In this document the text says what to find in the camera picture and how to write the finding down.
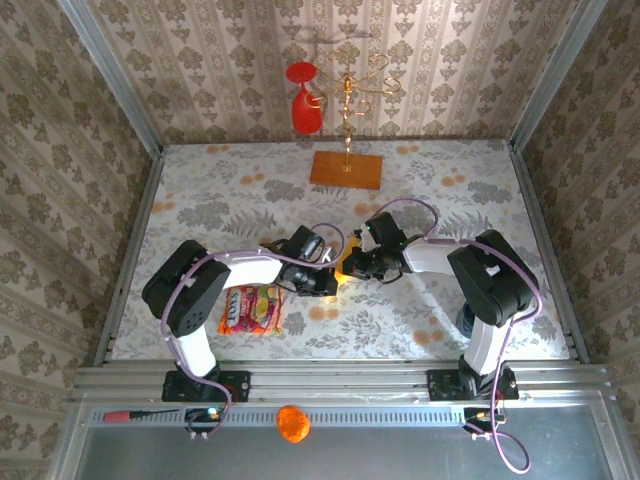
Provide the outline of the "floral tablecloth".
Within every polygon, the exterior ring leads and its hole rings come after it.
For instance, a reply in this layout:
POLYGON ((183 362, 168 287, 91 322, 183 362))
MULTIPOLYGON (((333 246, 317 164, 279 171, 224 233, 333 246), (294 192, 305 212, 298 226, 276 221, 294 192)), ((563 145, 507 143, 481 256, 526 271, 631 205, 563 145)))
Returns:
MULTIPOLYGON (((361 141, 383 157, 377 191, 313 185, 311 163, 330 142, 173 145, 154 195, 112 358, 169 357, 142 290, 184 241, 218 251, 249 250, 317 226, 332 247, 375 211, 390 212, 408 235, 474 238, 494 229, 534 272, 543 312, 513 330, 506 357, 570 355, 529 215, 503 140, 361 141)), ((464 302, 448 275, 406 275, 390 285, 350 281, 334 297, 286 294, 280 333, 218 332, 225 303, 206 323, 224 360, 455 359, 466 347, 455 319, 464 302)))

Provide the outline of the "orange candy bag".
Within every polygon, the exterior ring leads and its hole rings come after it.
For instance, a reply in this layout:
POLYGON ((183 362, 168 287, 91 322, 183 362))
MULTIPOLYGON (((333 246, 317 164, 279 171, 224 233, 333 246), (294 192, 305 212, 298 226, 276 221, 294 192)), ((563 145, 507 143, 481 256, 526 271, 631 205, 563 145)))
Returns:
POLYGON ((218 325, 223 335, 280 333, 283 294, 273 285, 236 286, 227 290, 224 313, 218 325))

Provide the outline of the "gold glass rack wooden base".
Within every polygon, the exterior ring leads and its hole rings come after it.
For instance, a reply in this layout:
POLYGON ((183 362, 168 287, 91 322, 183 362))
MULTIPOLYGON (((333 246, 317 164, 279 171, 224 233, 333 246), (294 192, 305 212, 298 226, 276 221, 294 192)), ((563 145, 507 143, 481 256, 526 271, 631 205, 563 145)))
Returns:
POLYGON ((311 93, 306 105, 321 110, 328 104, 329 96, 338 93, 343 100, 340 107, 344 150, 317 151, 311 167, 310 183, 313 185, 377 191, 381 187, 383 157, 355 153, 352 149, 354 117, 366 117, 373 110, 371 95, 390 96, 400 90, 401 81, 385 73, 390 58, 375 52, 366 63, 365 74, 358 77, 353 69, 355 61, 343 48, 327 54, 331 64, 341 65, 343 70, 332 76, 320 70, 318 73, 330 82, 331 87, 311 93))

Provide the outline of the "blue cup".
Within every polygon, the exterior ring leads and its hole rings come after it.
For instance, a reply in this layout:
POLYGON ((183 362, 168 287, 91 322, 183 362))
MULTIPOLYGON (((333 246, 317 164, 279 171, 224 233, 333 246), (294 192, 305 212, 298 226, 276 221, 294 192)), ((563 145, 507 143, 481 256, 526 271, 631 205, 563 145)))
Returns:
POLYGON ((456 316, 456 328, 466 339, 470 339, 474 322, 475 315, 469 305, 465 303, 456 316))

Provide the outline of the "orange mesh ball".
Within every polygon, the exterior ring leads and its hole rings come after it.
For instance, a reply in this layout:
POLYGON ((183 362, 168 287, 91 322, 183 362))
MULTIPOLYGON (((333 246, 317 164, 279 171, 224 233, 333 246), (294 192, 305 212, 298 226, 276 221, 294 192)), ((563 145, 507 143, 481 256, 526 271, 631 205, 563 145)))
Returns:
POLYGON ((304 411, 293 405, 286 405, 278 411, 276 423, 282 438, 290 443, 301 442, 311 430, 311 422, 304 411))

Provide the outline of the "red wine glass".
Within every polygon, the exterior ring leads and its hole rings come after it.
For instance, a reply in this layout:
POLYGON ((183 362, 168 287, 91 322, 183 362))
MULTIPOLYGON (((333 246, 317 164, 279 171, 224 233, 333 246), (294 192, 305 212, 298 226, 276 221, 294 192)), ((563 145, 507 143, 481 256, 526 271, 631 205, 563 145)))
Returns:
POLYGON ((307 89, 317 73, 315 65, 304 61, 293 63, 286 70, 287 79, 299 86, 292 103, 292 123, 294 130, 302 135, 315 134, 323 126, 321 106, 307 89))

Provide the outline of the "black controller board with LED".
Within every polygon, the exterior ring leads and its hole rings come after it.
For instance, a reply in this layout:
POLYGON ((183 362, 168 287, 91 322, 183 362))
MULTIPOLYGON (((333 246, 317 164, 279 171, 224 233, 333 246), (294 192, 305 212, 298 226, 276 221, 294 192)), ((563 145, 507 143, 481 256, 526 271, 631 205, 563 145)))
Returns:
MULTIPOLYGON (((504 409, 495 407, 492 414, 494 415, 496 424, 504 424, 507 421, 507 415, 504 409)), ((466 407, 464 409, 465 421, 479 425, 489 425, 492 414, 489 408, 466 407)))
POLYGON ((191 437, 208 436, 220 423, 221 413, 216 407, 187 409, 184 415, 185 429, 191 437))

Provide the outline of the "red handled screwdriver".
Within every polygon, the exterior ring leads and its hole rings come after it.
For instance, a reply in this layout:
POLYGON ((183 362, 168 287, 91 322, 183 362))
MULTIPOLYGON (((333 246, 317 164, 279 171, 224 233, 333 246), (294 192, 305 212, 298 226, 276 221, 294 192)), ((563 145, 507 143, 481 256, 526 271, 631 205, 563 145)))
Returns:
POLYGON ((129 423, 134 420, 144 419, 156 414, 175 413, 177 409, 167 410, 118 410, 104 414, 103 421, 109 424, 129 423))

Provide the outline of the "aluminium frame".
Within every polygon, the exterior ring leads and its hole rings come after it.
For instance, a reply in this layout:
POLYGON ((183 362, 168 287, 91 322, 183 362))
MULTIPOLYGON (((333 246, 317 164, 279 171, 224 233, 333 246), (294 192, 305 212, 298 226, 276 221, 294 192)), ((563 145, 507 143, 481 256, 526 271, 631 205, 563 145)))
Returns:
MULTIPOLYGON (((157 191, 160 173, 164 167, 164 160, 161 158, 164 145, 159 136, 153 132, 149 116, 143 112, 143 105, 137 99, 131 82, 125 78, 123 67, 108 45, 104 31, 98 25, 97 17, 91 13, 88 0, 59 0, 59 3, 78 33, 81 42, 87 48, 91 59, 105 78, 108 90, 114 94, 137 137, 142 141, 152 159, 151 171, 145 183, 142 200, 137 209, 133 230, 127 244, 124 264, 116 281, 106 323, 92 360, 94 368, 101 368, 105 365, 108 347, 113 340, 124 311, 133 269, 142 245, 143 228, 146 227, 151 212, 151 195, 157 191)), ((560 319, 567 325, 568 332, 574 341, 578 360, 582 363, 589 361, 586 344, 576 320, 565 282, 562 279, 558 261, 553 253, 550 235, 544 223, 523 149, 540 124, 544 113, 549 109, 554 96, 567 77, 572 64, 605 10, 607 3, 608 0, 579 0, 545 72, 526 104, 514 132, 509 137, 511 163, 521 192, 524 194, 524 202, 532 222, 536 241, 541 248, 542 262, 548 274, 551 293, 554 295, 556 306, 559 309, 560 319)))

